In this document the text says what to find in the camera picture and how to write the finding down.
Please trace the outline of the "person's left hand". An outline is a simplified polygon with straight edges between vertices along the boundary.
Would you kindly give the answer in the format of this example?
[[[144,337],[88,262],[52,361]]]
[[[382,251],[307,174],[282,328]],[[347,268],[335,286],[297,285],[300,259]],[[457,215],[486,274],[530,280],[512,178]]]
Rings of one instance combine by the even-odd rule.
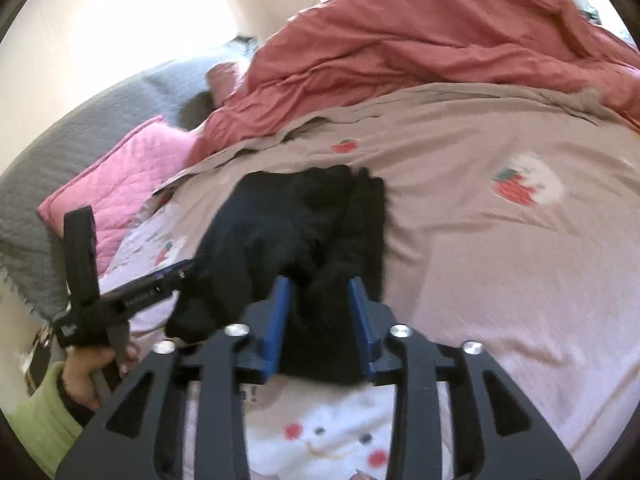
[[[62,370],[62,384],[66,394],[78,405],[97,411],[101,400],[93,381],[93,373],[116,363],[111,347],[70,347]]]

